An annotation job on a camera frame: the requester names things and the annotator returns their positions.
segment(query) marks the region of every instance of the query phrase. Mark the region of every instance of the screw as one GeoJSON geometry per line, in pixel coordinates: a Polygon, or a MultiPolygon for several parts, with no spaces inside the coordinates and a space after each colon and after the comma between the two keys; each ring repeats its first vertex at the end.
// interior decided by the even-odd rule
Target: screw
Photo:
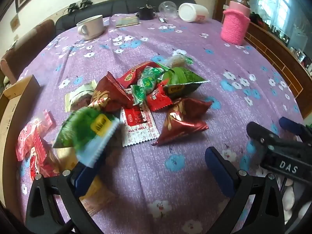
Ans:
{"type": "Polygon", "coordinates": [[[71,173],[71,171],[70,170],[65,170],[65,171],[63,171],[63,176],[68,176],[69,174],[71,173]]]}
{"type": "Polygon", "coordinates": [[[268,174],[269,179],[275,179],[275,176],[272,173],[268,174]]]}
{"type": "Polygon", "coordinates": [[[247,175],[247,172],[245,170],[239,170],[238,174],[244,177],[247,175]]]}
{"type": "Polygon", "coordinates": [[[35,176],[35,180],[39,180],[39,179],[41,179],[41,177],[42,177],[41,174],[37,174],[37,175],[35,176]]]}

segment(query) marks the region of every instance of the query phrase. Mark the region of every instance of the blue gripper pad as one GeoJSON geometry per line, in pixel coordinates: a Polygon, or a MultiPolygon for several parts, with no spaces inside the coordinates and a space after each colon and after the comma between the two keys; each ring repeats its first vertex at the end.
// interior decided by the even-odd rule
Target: blue gripper pad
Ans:
{"type": "Polygon", "coordinates": [[[279,119],[280,127],[284,130],[287,130],[295,135],[301,135],[302,134],[302,125],[298,124],[290,119],[287,119],[285,117],[282,117],[279,119]]]}
{"type": "Polygon", "coordinates": [[[222,160],[215,155],[211,148],[206,149],[205,162],[207,167],[212,172],[216,182],[221,189],[221,192],[225,196],[232,198],[235,195],[234,181],[231,175],[226,170],[224,163],[221,162],[222,160]]]}

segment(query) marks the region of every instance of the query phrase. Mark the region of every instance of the cardboard box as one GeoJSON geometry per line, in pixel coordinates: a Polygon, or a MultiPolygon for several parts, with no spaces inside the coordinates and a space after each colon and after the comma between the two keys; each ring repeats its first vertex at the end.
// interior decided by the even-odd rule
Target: cardboard box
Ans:
{"type": "Polygon", "coordinates": [[[39,90],[40,85],[32,75],[16,82],[0,97],[0,200],[19,220],[21,211],[15,145],[20,131],[28,122],[29,112],[39,90]]]}

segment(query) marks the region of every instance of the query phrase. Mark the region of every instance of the white plastic container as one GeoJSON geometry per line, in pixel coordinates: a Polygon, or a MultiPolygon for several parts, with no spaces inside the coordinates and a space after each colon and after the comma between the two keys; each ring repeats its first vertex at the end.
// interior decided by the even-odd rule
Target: white plastic container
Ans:
{"type": "Polygon", "coordinates": [[[182,3],[179,7],[179,16],[185,22],[202,22],[208,18],[206,7],[194,3],[182,3]]]}

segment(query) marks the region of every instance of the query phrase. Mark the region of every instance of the floral tablecloth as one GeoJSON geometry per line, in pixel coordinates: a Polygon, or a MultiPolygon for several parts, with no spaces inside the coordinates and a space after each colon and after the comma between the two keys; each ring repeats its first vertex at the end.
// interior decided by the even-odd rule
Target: floral tablecloth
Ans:
{"type": "MultiPolygon", "coordinates": [[[[191,94],[213,100],[204,116],[209,130],[161,147],[147,141],[123,148],[115,134],[113,153],[100,176],[117,198],[93,219],[104,233],[206,233],[228,202],[206,167],[206,148],[215,146],[237,169],[264,176],[246,125],[255,121],[284,137],[278,119],[303,122],[302,116],[289,87],[257,50],[248,43],[237,46],[221,40],[221,23],[154,19],[115,28],[116,20],[125,16],[103,19],[109,28],[98,39],[81,40],[76,27],[63,32],[32,61],[20,78],[34,74],[42,88],[33,115],[51,111],[57,127],[45,139],[52,141],[69,115],[64,107],[67,92],[99,81],[107,71],[118,78],[147,60],[161,62],[179,53],[193,58],[191,69],[210,80],[191,94]]],[[[161,132],[165,113],[153,117],[161,132]]],[[[17,182],[25,217],[32,185],[29,159],[21,163],[17,182]]],[[[62,203],[60,211],[67,221],[62,203]]],[[[237,228],[247,212],[248,205],[237,228]]]]}

